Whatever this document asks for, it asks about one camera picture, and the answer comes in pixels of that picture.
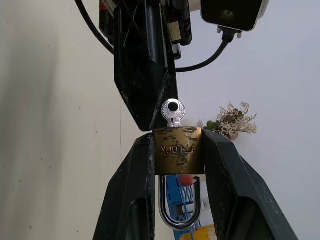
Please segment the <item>silver key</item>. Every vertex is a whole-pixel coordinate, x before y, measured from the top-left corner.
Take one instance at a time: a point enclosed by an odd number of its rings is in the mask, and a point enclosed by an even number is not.
[[[168,99],[161,108],[162,116],[168,121],[168,127],[181,127],[181,119],[185,116],[186,109],[177,99]]]

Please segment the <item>brass padlock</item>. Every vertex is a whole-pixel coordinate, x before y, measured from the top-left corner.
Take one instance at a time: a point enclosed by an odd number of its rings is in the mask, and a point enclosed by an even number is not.
[[[170,110],[175,104],[176,110]],[[176,99],[169,99],[162,106],[162,115],[168,127],[157,128],[155,136],[156,175],[200,175],[205,174],[201,150],[200,127],[181,127],[185,107]]]

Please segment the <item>black cable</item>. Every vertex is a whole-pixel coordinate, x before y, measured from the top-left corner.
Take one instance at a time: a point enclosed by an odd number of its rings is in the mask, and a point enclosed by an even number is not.
[[[216,60],[222,54],[222,52],[225,50],[225,48],[228,46],[228,44],[229,44],[229,41],[226,41],[226,40],[222,41],[220,47],[216,50],[216,52],[209,59],[207,59],[197,65],[176,68],[175,71],[177,73],[185,73],[185,72],[191,72],[194,70],[201,69],[205,66],[208,66],[209,64],[211,64],[214,60]]]
[[[90,28],[91,32],[94,34],[94,36],[99,40],[99,42],[111,53],[115,54],[114,48],[107,42],[107,40],[101,35],[101,33],[97,30],[96,26],[90,19],[90,16],[86,10],[86,7],[84,6],[83,2],[81,0],[74,0],[83,19],[85,20],[86,24]]]

